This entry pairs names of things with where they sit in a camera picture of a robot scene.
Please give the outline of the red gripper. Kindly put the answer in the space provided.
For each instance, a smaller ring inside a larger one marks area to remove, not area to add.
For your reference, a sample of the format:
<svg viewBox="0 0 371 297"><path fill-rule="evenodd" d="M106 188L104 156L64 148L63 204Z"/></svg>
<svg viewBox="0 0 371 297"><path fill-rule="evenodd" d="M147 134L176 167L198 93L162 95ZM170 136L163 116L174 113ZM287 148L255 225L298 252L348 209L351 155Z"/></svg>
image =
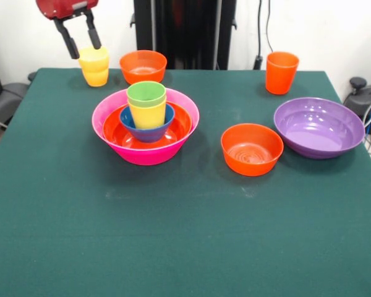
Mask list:
<svg viewBox="0 0 371 297"><path fill-rule="evenodd" d="M73 16L82 9L91 9L98 4L98 0L36 0L40 12L49 20L54 20L58 32L62 35L64 43L72 59L80 57L74 39L64 26L66 17ZM88 34L94 49L101 48L101 41L94 24L94 16L91 10L84 12L88 27Z"/></svg>

